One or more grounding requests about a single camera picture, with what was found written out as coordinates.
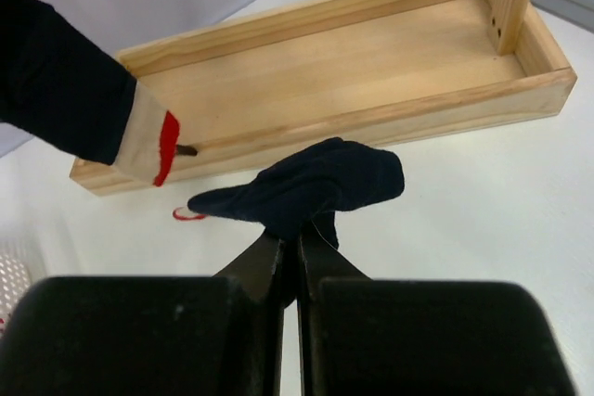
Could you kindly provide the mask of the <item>navy blue sock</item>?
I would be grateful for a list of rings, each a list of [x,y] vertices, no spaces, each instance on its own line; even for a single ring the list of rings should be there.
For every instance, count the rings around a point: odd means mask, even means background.
[[[398,198],[405,190],[401,160],[390,151],[332,137],[290,155],[245,185],[215,189],[187,202],[189,211],[261,224],[283,240],[312,222],[334,248],[335,213]]]

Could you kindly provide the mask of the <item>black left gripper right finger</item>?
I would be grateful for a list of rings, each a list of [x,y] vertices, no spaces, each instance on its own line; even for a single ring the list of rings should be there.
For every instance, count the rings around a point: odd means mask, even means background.
[[[312,224],[296,252],[303,394],[575,394],[524,287],[373,279]]]

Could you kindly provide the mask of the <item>navy sock beige red toe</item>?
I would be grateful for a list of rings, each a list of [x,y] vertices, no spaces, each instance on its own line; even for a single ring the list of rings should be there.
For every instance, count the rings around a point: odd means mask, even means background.
[[[180,135],[145,85],[40,0],[1,0],[1,120],[155,186]]]

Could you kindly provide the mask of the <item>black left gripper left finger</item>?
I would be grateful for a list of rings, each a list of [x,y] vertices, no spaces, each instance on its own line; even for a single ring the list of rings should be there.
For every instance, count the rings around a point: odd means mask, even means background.
[[[5,395],[276,395],[284,244],[212,276],[54,276],[1,340]]]

